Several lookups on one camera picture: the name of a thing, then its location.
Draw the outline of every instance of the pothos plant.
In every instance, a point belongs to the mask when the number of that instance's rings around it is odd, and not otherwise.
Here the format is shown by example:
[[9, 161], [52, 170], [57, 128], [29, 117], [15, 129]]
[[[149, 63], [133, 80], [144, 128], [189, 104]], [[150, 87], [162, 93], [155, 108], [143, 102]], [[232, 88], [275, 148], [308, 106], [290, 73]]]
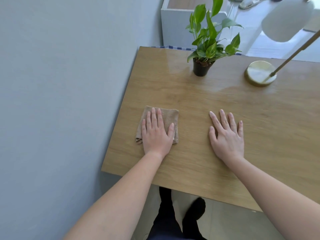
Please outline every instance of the pothos plant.
[[[186, 27], [190, 33], [193, 34], [194, 41], [192, 45], [197, 46], [197, 50], [194, 51], [187, 58], [187, 62], [190, 59], [194, 59], [196, 63], [200, 63], [202, 66], [206, 67], [214, 63], [214, 61], [225, 57], [232, 56], [238, 50], [240, 44], [240, 34], [238, 33], [231, 41], [229, 45], [224, 47], [219, 44], [221, 40], [216, 40], [218, 34], [224, 28], [230, 28], [231, 26], [239, 26], [235, 21], [225, 18], [222, 20], [221, 24], [213, 23], [211, 18], [218, 14], [222, 7], [223, 0], [213, 0], [212, 11], [206, 9], [205, 4], [197, 5], [194, 12], [190, 15], [190, 24]], [[206, 18], [208, 26], [206, 28], [201, 28], [201, 22]], [[217, 32], [217, 26], [221, 25], [221, 29]]]

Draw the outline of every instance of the leg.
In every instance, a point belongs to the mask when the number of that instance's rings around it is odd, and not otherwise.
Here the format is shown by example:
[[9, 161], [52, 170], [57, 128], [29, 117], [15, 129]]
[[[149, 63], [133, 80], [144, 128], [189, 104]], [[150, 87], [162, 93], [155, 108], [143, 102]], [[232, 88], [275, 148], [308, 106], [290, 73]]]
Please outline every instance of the leg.
[[174, 214], [174, 206], [172, 205], [171, 190], [159, 187], [161, 204], [159, 213], [153, 222], [147, 239], [154, 236], [171, 236], [175, 238], [183, 238], [181, 228], [176, 221]]
[[197, 198], [186, 212], [182, 221], [183, 236], [188, 239], [206, 240], [202, 237], [197, 220], [202, 217], [206, 210], [206, 202], [202, 198]]

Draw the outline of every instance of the foot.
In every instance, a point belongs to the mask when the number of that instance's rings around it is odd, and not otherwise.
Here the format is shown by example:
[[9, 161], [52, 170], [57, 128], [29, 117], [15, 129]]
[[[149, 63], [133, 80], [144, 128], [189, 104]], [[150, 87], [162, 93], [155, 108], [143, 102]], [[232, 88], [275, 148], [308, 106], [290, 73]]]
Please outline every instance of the foot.
[[171, 201], [171, 189], [159, 187], [161, 202]]
[[206, 202], [203, 198], [197, 198], [189, 207], [186, 215], [183, 218], [185, 220], [199, 220], [206, 210]]

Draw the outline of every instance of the white lamp shade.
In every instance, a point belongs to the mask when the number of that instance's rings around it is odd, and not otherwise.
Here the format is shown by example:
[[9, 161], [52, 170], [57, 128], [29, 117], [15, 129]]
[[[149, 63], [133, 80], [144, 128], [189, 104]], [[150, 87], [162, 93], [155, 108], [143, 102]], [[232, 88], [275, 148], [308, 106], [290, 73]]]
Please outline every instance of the white lamp shade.
[[313, 9], [312, 1], [282, 0], [262, 20], [262, 30], [274, 41], [287, 42], [306, 25]]

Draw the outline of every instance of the lamp base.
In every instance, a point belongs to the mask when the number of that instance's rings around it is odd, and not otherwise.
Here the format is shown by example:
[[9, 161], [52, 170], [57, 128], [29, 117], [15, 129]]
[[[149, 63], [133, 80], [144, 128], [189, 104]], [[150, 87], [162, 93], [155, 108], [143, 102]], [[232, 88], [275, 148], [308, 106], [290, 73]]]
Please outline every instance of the lamp base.
[[254, 61], [247, 67], [244, 75], [254, 86], [265, 87], [277, 78], [277, 74], [270, 77], [270, 73], [274, 70], [275, 67], [269, 62], [258, 60]]

